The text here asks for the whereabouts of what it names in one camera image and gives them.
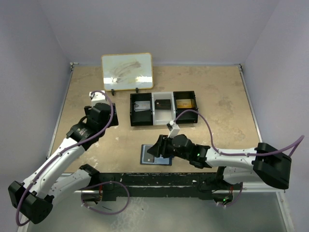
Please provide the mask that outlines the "dark credit card with chip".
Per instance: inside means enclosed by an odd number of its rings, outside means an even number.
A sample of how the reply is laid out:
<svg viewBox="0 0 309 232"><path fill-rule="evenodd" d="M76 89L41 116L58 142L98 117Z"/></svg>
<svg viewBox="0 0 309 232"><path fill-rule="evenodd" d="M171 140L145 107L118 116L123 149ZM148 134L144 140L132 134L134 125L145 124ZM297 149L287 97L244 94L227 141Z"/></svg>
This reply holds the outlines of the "dark credit card with chip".
<svg viewBox="0 0 309 232"><path fill-rule="evenodd" d="M148 149L150 147L151 146L149 146L149 145L144 146L143 162L154 163L154 161L155 161L155 157L148 153Z"/></svg>

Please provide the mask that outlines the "blue leather card holder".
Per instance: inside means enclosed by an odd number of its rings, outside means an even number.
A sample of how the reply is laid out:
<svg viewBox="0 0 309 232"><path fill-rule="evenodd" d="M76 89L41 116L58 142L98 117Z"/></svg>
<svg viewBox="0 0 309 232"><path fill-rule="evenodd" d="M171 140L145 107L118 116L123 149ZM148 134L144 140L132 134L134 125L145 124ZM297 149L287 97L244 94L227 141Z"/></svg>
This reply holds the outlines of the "blue leather card holder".
<svg viewBox="0 0 309 232"><path fill-rule="evenodd" d="M161 165L161 166L171 166L172 158L155 157L148 153L148 149L152 145L142 145L140 154L140 164L141 165Z"/></svg>

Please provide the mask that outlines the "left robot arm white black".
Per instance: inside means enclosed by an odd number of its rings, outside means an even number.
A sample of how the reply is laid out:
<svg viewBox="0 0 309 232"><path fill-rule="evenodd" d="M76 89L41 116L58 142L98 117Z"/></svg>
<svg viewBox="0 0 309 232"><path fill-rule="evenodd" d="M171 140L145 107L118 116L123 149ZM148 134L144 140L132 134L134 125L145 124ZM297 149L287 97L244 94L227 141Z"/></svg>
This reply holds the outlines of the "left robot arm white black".
<svg viewBox="0 0 309 232"><path fill-rule="evenodd" d="M99 171L89 164L58 180L77 158L105 134L107 128L119 124L114 103L96 103L86 106L84 111L85 116L71 127L58 149L41 167L22 182L13 181L9 185L8 193L16 209L17 226L22 227L29 222L38 224L67 195L76 190L98 187Z"/></svg>

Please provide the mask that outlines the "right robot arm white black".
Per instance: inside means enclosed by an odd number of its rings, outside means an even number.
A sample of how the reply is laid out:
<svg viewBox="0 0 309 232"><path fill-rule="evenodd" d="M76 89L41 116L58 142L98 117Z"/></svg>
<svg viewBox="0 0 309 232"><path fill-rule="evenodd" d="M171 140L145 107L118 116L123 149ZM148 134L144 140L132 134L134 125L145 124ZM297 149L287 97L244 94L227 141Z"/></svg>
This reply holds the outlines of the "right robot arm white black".
<svg viewBox="0 0 309 232"><path fill-rule="evenodd" d="M156 158L178 157L199 169L217 168L214 182L220 189L242 182L289 188L292 159L267 143L248 149L218 149L194 144L183 134L173 138L160 135L147 152Z"/></svg>

